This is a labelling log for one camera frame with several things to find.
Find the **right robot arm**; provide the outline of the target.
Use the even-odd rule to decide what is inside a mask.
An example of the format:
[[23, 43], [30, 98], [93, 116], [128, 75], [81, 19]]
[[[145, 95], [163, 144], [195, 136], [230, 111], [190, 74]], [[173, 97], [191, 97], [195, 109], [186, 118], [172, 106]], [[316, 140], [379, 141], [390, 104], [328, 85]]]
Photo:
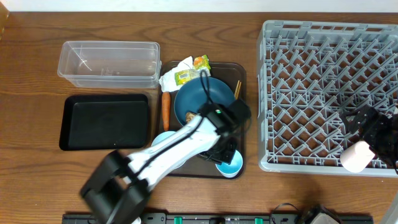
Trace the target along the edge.
[[397, 173], [397, 115], [390, 118], [371, 106], [363, 106], [340, 114], [345, 130], [359, 132], [360, 140], [368, 143], [370, 150]]

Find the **light blue rice bowl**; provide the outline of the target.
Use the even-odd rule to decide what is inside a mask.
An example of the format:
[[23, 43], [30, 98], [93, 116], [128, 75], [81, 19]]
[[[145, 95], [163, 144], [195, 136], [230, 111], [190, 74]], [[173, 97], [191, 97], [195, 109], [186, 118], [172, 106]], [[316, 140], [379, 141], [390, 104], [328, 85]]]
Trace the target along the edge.
[[[166, 131], [163, 133], [160, 133], [158, 136], [156, 136], [151, 144], [152, 146], [155, 146], [156, 144], [164, 141], [165, 139], [169, 138], [170, 136], [173, 136], [176, 133], [176, 131]], [[179, 154], [181, 154], [181, 146], [177, 146], [179, 148]], [[153, 162], [151, 162], [151, 166], [154, 164], [155, 161], [158, 161], [158, 159], [155, 159]], [[170, 172], [173, 172], [174, 170], [180, 168], [181, 166], [183, 166], [185, 163], [185, 161], [180, 162], [177, 166], [174, 167], [174, 169]]]

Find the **dark blue plate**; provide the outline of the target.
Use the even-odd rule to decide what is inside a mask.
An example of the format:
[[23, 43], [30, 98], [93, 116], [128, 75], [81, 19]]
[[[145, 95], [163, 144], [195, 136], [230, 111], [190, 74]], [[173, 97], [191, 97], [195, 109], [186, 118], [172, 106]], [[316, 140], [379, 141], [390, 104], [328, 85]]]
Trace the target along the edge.
[[[234, 100], [234, 93], [230, 87], [216, 78], [208, 78], [210, 84], [210, 97], [214, 103], [229, 106]], [[174, 99], [174, 112], [178, 122], [186, 125], [186, 114], [197, 113], [203, 104], [207, 102], [207, 96], [203, 91], [201, 80], [196, 78], [184, 84], [177, 92]]]

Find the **brown mushroom piece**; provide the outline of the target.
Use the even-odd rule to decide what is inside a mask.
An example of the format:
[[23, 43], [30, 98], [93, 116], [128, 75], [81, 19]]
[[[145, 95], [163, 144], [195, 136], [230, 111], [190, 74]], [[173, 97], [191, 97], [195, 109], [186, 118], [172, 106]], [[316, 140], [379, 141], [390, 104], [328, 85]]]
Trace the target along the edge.
[[189, 123], [195, 116], [196, 116], [195, 113], [187, 112], [185, 115], [185, 121]]

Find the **pink cup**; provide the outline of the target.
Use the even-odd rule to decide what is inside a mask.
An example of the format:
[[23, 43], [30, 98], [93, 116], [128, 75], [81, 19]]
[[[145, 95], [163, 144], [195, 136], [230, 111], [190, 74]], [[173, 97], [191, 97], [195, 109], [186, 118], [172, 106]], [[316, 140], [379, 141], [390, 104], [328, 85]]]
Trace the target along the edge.
[[352, 173], [363, 171], [375, 157], [366, 141], [358, 141], [345, 149], [340, 155], [342, 166]]

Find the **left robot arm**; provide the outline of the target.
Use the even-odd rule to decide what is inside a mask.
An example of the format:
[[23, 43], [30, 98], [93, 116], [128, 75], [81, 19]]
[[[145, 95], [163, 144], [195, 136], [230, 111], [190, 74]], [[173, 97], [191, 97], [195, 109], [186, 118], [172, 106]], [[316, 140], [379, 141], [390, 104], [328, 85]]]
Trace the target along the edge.
[[154, 187], [192, 157], [229, 164], [236, 131], [251, 118], [243, 100], [225, 107], [205, 103], [183, 128], [160, 143], [127, 156], [110, 152], [80, 190], [98, 223], [133, 223]]

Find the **blue cup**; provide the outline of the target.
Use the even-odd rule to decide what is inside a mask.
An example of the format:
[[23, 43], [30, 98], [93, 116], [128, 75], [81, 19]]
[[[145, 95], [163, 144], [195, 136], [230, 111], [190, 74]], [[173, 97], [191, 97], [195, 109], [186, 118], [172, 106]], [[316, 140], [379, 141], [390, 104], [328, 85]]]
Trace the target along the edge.
[[235, 151], [230, 164], [221, 163], [215, 165], [217, 170], [226, 178], [232, 179], [238, 175], [243, 167], [243, 157], [239, 151]]

